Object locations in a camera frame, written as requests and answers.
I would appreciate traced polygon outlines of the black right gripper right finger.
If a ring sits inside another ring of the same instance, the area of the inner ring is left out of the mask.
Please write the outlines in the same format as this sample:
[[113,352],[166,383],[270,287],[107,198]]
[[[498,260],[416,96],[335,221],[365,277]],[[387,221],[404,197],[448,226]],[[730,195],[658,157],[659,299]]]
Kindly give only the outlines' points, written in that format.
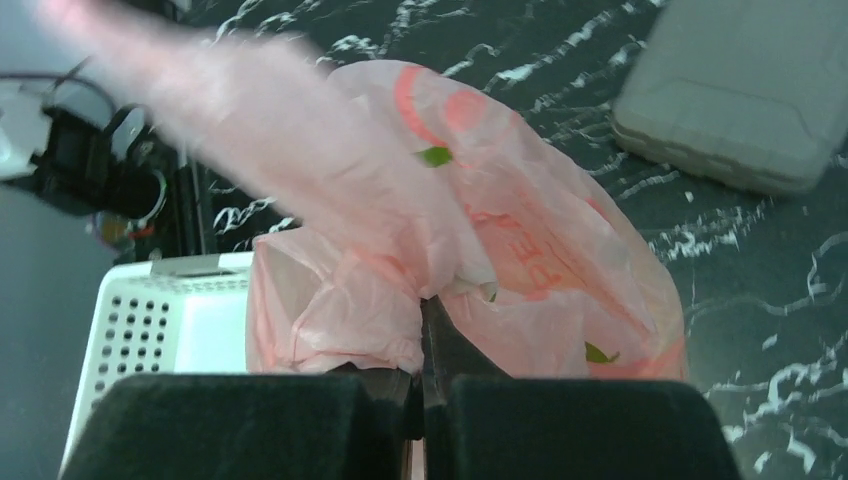
[[519,380],[421,305],[424,479],[736,479],[713,408],[670,381]]

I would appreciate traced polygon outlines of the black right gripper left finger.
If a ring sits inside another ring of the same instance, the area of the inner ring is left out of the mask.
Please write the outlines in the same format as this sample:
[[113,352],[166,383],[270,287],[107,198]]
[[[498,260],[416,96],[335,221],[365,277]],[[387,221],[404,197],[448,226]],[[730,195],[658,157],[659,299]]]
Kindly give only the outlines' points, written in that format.
[[65,479],[400,479],[418,381],[322,375],[135,375],[100,400]]

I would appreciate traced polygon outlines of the pink plastic bag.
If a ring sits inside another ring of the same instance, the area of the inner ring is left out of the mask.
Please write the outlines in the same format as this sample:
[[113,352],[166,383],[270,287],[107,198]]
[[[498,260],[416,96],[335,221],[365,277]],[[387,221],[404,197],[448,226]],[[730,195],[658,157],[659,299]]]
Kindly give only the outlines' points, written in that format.
[[685,378],[669,272],[504,104],[403,61],[329,70],[292,35],[212,40],[116,1],[34,8],[164,137],[301,220],[254,242],[250,371],[418,373],[433,298],[514,377]]

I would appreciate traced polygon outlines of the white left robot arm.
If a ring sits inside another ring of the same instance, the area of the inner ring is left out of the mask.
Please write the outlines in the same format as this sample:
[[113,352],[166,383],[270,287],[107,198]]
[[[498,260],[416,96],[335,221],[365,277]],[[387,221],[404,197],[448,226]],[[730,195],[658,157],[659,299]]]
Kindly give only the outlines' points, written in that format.
[[[105,103],[98,126],[60,105],[67,84]],[[138,104],[120,107],[74,71],[1,75],[1,183],[88,219],[90,234],[121,263],[204,254],[196,168],[167,145]]]

